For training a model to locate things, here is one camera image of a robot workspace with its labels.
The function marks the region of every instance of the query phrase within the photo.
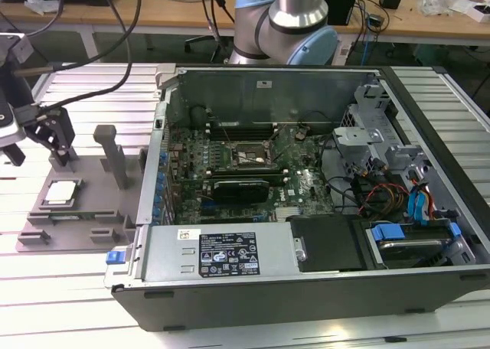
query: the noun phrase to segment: white label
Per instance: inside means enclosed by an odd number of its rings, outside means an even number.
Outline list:
[[[200,229],[179,229],[177,231],[178,240],[198,240],[201,234]]]
[[[257,89],[272,89],[272,81],[257,81]]]

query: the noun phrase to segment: label sticker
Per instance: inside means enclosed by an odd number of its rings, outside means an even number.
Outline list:
[[[201,234],[199,256],[203,278],[260,275],[255,233]]]
[[[271,89],[272,87],[272,81],[257,81],[257,89]]]
[[[198,240],[199,234],[201,234],[200,229],[179,229],[177,231],[178,240]]]

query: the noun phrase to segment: gray post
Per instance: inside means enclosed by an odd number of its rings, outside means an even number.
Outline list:
[[[128,184],[126,176],[126,158],[123,148],[116,145],[116,127],[113,125],[98,125],[93,133],[93,139],[102,145],[107,162],[116,179],[117,187],[124,190]]]

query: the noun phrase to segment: blue cable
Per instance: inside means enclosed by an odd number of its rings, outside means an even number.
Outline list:
[[[369,24],[369,19],[366,21],[367,23],[367,37],[366,37],[366,45],[364,46],[364,53],[362,54],[362,59],[361,59],[361,66],[364,66],[364,59],[366,58],[366,52],[368,51],[368,45],[369,45],[369,35],[371,33],[370,29],[370,24]]]

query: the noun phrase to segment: blue drive bracket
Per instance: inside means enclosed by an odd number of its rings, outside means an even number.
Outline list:
[[[401,225],[395,223],[378,224],[371,229],[374,240],[404,240],[405,233],[401,229]]]

